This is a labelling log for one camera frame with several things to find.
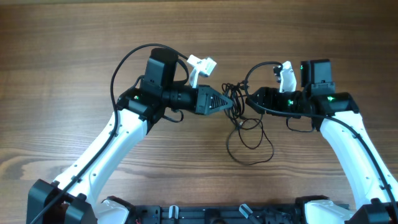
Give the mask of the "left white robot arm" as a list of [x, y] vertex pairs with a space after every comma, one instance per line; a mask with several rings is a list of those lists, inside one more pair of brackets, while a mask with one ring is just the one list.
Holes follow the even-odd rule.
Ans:
[[127, 153], [165, 118], [165, 110], [209, 115], [232, 102], [198, 77], [216, 67], [212, 58], [185, 56], [151, 45], [145, 73], [111, 99], [113, 113], [86, 151], [52, 182], [38, 180], [29, 190], [27, 223], [138, 223], [135, 206], [117, 198], [98, 200], [105, 183]]

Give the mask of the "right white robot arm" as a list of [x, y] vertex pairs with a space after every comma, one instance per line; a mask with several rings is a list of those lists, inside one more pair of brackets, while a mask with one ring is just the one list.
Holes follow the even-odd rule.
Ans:
[[290, 62], [270, 65], [280, 87], [248, 93], [246, 103], [260, 114], [310, 118], [335, 152], [354, 195], [355, 212], [327, 197], [300, 198], [302, 223], [397, 223], [397, 181], [370, 140], [353, 97], [336, 92], [330, 61], [301, 62], [301, 91]]

